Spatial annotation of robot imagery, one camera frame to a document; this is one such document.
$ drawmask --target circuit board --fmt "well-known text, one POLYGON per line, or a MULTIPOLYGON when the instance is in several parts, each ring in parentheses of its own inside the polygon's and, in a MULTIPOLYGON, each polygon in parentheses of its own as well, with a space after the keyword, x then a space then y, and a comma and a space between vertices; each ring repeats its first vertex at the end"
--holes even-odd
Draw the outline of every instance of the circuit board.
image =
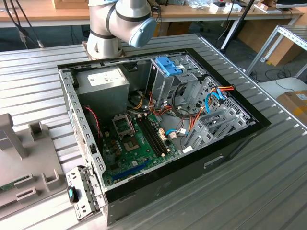
POLYGON ((19 179, 15 180, 15 181, 11 182, 11 183, 8 183, 8 184, 5 184, 3 186, 0 186, 0 193, 13 189, 15 187, 14 186, 15 183, 17 183, 19 181, 22 181, 22 180, 24 180, 26 178, 27 177, 22 177, 22 178, 19 178, 19 179))
MULTIPOLYGON (((153 114, 149 114, 146 119, 148 119, 155 130, 160 127, 153 114)), ((103 151, 101 152, 103 152, 102 157, 106 164, 106 171, 103 173, 106 186, 113 185, 120 180, 136 175, 179 155, 171 142, 163 142, 168 152, 165 156, 157 156, 146 139, 142 128, 139 126, 140 122, 142 121, 138 120, 138 118, 132 119, 135 129, 133 137, 126 135, 123 138, 118 138, 112 126, 113 124, 104 127, 108 134, 107 136, 104 135, 103 151)))

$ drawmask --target blue latch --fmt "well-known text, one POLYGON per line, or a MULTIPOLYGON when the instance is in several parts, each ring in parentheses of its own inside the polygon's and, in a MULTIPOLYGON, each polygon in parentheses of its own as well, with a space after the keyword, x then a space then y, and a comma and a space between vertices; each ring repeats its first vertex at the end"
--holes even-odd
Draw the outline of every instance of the blue latch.
POLYGON ((165 70, 167 76, 174 76, 183 72, 181 69, 178 69, 175 66, 175 63, 168 57, 156 57, 155 60, 159 64, 160 68, 165 70))

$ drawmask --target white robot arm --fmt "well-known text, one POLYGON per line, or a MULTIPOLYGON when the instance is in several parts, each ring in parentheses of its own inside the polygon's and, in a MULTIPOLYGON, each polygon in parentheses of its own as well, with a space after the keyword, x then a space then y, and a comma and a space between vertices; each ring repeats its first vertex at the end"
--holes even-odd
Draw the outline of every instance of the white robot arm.
POLYGON ((89 0, 88 53, 96 58, 121 55, 120 40, 139 48, 152 38, 156 21, 147 0, 89 0))

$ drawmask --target aluminum profile table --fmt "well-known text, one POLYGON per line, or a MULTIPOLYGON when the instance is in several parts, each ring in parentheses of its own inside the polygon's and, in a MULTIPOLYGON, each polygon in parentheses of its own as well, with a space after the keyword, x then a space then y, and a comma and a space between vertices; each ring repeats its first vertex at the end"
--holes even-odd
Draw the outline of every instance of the aluminum profile table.
MULTIPOLYGON (((247 230, 307 225, 307 128, 212 45, 194 34, 158 37, 127 55, 194 48, 272 125, 233 160, 109 228, 102 214, 78 223, 66 191, 1 220, 0 229, 247 230)), ((15 130, 47 124, 65 172, 82 164, 56 65, 87 60, 81 45, 0 53, 0 113, 15 130)))
MULTIPOLYGON (((259 60, 261 60, 262 62, 265 62, 271 56, 271 54, 275 51, 278 45, 276 44, 276 42, 270 48, 268 54, 265 57, 262 57, 264 52, 272 45, 276 36, 279 34, 280 34, 280 37, 278 38, 278 40, 281 41, 283 37, 286 37, 307 51, 307 26, 306 25, 278 25, 275 27, 274 31, 272 32, 268 40, 265 42, 265 44, 263 45, 259 53, 256 55, 256 57, 254 58, 254 60, 252 61, 248 69, 246 70, 247 75, 251 74, 251 72, 254 69, 254 66, 257 64, 259 60)), ((294 77, 298 78, 306 69, 307 69, 307 64, 304 65, 304 67, 294 77)))

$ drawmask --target red cable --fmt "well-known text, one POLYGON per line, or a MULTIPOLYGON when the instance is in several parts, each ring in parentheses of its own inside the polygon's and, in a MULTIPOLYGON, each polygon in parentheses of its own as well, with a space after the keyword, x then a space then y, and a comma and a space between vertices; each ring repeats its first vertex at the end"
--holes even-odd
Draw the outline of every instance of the red cable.
POLYGON ((88 111, 90 111, 92 114, 93 114, 93 116, 94 116, 94 118, 95 118, 95 120, 96 120, 96 124, 97 124, 97 133, 98 133, 98 140, 100 139, 100 127, 99 127, 99 123, 98 123, 98 118, 97 118, 97 116, 96 116, 96 114, 89 108, 89 107, 86 107, 85 106, 85 109, 87 109, 88 111))

